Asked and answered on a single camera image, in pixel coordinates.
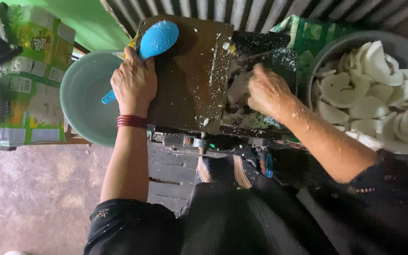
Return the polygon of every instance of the metal wall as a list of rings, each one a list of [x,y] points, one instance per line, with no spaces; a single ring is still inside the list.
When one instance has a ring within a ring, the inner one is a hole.
[[[100,0],[129,37],[140,20],[161,13],[231,23],[267,33],[285,17],[378,24],[392,29],[408,18],[408,0]]]

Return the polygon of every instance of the plastic basin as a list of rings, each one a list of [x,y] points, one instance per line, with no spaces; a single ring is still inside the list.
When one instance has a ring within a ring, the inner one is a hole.
[[[61,107],[72,128],[89,142],[113,147],[119,104],[103,104],[102,97],[111,91],[110,79],[122,60],[101,50],[75,61],[65,73],[60,90]]]

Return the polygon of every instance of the black dress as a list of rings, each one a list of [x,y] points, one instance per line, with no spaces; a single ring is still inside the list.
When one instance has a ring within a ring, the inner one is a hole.
[[[200,184],[180,217],[159,204],[105,201],[91,214],[84,253],[408,254],[403,162],[380,160],[349,184],[296,193],[246,160],[242,177],[235,157],[200,160],[211,182],[197,170]],[[240,188],[240,178],[251,188]]]

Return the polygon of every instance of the concrete floor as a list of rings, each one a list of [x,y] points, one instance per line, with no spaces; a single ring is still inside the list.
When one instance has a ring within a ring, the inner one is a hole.
[[[0,255],[82,254],[111,152],[88,145],[0,151]]]

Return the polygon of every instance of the red bangle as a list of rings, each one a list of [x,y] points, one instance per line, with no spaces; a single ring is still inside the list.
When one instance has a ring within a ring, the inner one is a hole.
[[[119,127],[136,127],[147,129],[147,120],[133,115],[121,115],[117,117],[117,129]]]

